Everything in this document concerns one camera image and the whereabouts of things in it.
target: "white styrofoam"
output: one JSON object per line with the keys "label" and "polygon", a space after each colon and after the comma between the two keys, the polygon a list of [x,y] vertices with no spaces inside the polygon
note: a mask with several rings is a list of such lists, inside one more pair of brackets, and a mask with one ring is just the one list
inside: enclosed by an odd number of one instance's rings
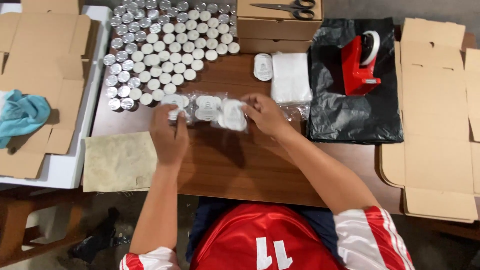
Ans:
{"label": "white styrofoam", "polygon": [[[0,13],[22,12],[21,4],[0,4]],[[96,108],[98,91],[101,87],[102,59],[108,50],[110,35],[109,18],[112,10],[108,7],[84,6],[82,14],[100,21],[92,67],[85,86],[84,96],[78,112],[75,133],[67,155],[45,155],[42,173],[38,179],[15,179],[0,176],[0,183],[22,184],[54,188],[77,188],[84,168],[85,141],[90,136],[93,114]]]}

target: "white sleeve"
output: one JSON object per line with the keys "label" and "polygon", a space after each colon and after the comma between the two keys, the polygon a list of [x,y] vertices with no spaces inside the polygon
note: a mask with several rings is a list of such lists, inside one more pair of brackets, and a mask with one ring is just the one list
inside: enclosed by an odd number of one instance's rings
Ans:
{"label": "white sleeve", "polygon": [[120,262],[120,270],[180,270],[177,254],[168,247],[159,247],[147,254],[126,254]]}
{"label": "white sleeve", "polygon": [[347,210],[334,216],[338,254],[351,270],[414,270],[403,239],[384,209]]}

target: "cardboard box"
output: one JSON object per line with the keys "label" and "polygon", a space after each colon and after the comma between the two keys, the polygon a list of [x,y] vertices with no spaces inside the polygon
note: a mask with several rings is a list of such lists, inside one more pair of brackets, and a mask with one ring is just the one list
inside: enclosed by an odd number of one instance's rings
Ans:
{"label": "cardboard box", "polygon": [[322,1],[312,8],[313,20],[300,21],[290,12],[259,8],[252,3],[291,4],[292,0],[240,0],[237,3],[237,34],[242,38],[311,40],[322,24]]}
{"label": "cardboard box", "polygon": [[92,55],[81,8],[78,0],[22,0],[22,13],[0,15],[0,89],[41,95],[52,108],[44,126],[0,149],[1,175],[37,178],[46,153],[68,152]]}
{"label": "cardboard box", "polygon": [[404,188],[410,216],[478,219],[480,51],[467,49],[464,66],[464,34],[463,25],[408,18],[396,50],[405,141],[382,145],[380,165]]}
{"label": "cardboard box", "polygon": [[275,53],[281,52],[306,52],[312,43],[311,40],[273,40],[241,38],[240,52],[243,53]]}

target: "red tape dispenser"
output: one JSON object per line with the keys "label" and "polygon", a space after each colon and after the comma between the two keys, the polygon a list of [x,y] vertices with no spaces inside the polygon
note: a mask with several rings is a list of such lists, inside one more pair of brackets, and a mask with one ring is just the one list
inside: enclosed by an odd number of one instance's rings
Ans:
{"label": "red tape dispenser", "polygon": [[373,77],[373,69],[380,47],[380,36],[366,31],[342,48],[342,70],[345,94],[363,96],[380,84]]}

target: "dark pants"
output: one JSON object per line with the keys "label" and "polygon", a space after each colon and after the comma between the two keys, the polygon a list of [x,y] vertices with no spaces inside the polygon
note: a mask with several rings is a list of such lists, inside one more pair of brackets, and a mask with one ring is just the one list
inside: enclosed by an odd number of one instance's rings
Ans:
{"label": "dark pants", "polygon": [[[195,248],[217,218],[225,211],[243,202],[245,201],[202,196],[198,199],[198,208],[192,231],[190,232],[187,253],[185,254],[187,262],[191,262]],[[333,214],[329,209],[291,204],[285,206],[303,216],[317,233],[322,243],[332,252],[333,256],[342,261],[337,252],[336,243],[338,237],[335,232]]]}

